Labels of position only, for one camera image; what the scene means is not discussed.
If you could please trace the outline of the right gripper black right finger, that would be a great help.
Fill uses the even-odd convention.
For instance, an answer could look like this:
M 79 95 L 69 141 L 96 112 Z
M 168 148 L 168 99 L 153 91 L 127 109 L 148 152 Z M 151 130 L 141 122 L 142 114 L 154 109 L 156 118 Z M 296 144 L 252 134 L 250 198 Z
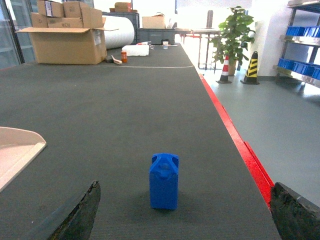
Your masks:
M 271 188 L 270 210 L 283 240 L 320 238 L 320 207 L 281 182 Z

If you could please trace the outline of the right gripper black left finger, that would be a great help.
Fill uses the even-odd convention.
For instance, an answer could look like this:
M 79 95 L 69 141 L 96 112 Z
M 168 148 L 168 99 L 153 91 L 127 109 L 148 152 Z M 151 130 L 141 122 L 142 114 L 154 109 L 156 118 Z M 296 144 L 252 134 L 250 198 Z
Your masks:
M 95 180 L 69 198 L 38 226 L 23 236 L 25 240 L 88 240 L 101 200 L 101 186 Z

